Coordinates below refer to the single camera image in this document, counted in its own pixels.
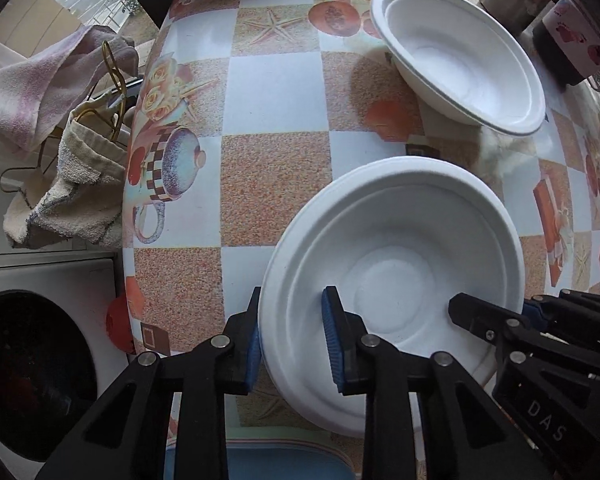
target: white bowl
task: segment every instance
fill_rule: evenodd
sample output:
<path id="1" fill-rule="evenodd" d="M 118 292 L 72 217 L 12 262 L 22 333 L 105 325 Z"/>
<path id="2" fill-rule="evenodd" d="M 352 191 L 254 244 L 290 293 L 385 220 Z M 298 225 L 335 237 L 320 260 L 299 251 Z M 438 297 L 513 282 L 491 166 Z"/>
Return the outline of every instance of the white bowl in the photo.
<path id="1" fill-rule="evenodd" d="M 466 0 L 372 0 L 371 18 L 402 77 L 435 110 L 509 135 L 540 127 L 536 69 L 482 9 Z"/>
<path id="2" fill-rule="evenodd" d="M 451 352 L 484 384 L 493 351 L 452 324 L 448 300 L 466 292 L 520 312 L 524 276 L 515 227 L 476 176 L 419 156 L 367 164 L 309 200 L 276 246 L 258 314 L 267 369 L 302 416 L 362 436 L 364 396 L 341 396 L 331 379 L 325 286 L 338 287 L 344 309 L 369 332 L 405 352 Z"/>

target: white appliance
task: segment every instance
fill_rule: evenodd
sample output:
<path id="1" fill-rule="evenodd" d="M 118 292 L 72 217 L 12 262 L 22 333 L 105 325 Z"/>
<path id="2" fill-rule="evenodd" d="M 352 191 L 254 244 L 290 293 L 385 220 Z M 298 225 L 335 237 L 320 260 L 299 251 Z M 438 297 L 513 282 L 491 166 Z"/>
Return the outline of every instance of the white appliance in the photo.
<path id="1" fill-rule="evenodd" d="M 0 268 L 0 459 L 17 480 L 127 366 L 106 332 L 114 298 L 109 259 Z"/>

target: beige towel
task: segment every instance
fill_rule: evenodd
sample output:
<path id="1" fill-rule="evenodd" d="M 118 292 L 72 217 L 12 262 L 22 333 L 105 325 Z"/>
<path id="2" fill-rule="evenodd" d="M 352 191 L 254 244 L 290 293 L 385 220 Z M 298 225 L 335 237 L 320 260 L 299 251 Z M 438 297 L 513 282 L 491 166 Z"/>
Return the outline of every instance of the beige towel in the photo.
<path id="1" fill-rule="evenodd" d="M 109 95 L 79 105 L 69 114 L 60 146 L 58 174 L 36 170 L 18 190 L 4 216 L 13 247 L 37 249 L 71 237 L 110 248 L 122 246 L 122 193 L 126 151 L 106 139 L 110 128 L 86 108 L 104 108 Z"/>

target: black round door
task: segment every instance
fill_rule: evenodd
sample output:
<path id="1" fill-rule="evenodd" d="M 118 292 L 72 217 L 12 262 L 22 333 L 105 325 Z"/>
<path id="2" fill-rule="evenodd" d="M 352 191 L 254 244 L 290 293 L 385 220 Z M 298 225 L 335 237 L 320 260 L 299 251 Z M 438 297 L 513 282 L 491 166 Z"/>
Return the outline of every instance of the black round door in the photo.
<path id="1" fill-rule="evenodd" d="M 44 462 L 96 400 L 87 341 L 55 303 L 0 293 L 0 441 Z"/>

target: metal screw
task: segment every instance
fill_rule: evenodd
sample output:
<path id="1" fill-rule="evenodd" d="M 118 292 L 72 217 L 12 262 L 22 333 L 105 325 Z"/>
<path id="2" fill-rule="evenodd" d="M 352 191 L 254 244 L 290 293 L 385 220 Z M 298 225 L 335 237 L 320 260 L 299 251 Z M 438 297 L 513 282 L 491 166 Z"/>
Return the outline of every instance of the metal screw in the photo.
<path id="1" fill-rule="evenodd" d="M 375 348 L 380 344 L 380 338 L 374 334 L 365 334 L 360 338 L 360 342 L 369 348 Z"/>
<path id="2" fill-rule="evenodd" d="M 140 366 L 151 366 L 158 360 L 158 356 L 153 352 L 142 352 L 138 356 L 138 364 Z"/>
<path id="3" fill-rule="evenodd" d="M 451 363 L 453 363 L 454 358 L 447 352 L 436 352 L 433 354 L 433 360 L 440 366 L 449 366 Z"/>
<path id="4" fill-rule="evenodd" d="M 218 334 L 211 338 L 211 346 L 215 348 L 225 348 L 226 346 L 229 346 L 230 342 L 231 339 L 229 339 L 229 336 L 224 334 Z"/>
<path id="5" fill-rule="evenodd" d="M 526 361 L 526 355 L 524 352 L 519 352 L 518 350 L 511 352 L 511 354 L 509 354 L 509 358 L 517 365 L 521 365 Z"/>

